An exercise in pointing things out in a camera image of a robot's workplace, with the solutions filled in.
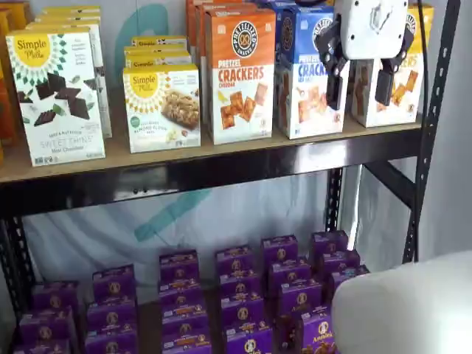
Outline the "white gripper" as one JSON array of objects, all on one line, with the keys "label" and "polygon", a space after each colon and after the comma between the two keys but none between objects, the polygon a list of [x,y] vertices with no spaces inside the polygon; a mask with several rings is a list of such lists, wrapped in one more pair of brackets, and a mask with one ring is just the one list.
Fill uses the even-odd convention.
[{"label": "white gripper", "polygon": [[341,108],[344,79],[350,60],[381,59],[375,99],[388,106],[395,74],[414,40],[406,24],[409,3],[399,0],[341,0],[334,2],[331,24],[316,37],[315,45],[327,72],[327,104]]}]

